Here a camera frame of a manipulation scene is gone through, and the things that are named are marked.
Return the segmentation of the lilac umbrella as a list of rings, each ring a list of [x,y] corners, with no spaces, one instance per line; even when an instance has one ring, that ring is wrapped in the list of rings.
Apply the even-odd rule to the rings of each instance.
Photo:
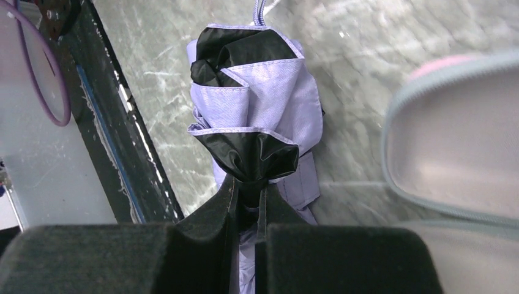
[[[211,24],[187,45],[193,135],[212,156],[217,186],[232,176],[239,189],[239,291],[255,293],[260,192],[273,184],[309,224],[320,195],[312,148],[323,134],[314,77],[302,45],[268,27],[264,1],[253,24]]]

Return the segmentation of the pink umbrella case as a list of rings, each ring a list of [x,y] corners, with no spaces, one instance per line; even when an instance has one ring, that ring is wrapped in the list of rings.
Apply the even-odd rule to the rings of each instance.
[[[408,222],[444,293],[518,292],[518,51],[426,63],[381,136],[391,189],[447,220]]]

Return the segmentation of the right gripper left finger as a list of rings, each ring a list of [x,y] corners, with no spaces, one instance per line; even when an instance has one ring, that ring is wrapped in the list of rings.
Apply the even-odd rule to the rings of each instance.
[[[235,180],[184,220],[52,225],[1,258],[2,293],[237,293]]]

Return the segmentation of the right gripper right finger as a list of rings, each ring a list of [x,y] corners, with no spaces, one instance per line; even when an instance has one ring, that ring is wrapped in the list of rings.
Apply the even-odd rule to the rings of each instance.
[[[441,293],[428,247],[398,227],[310,225],[275,186],[259,198],[257,293]]]

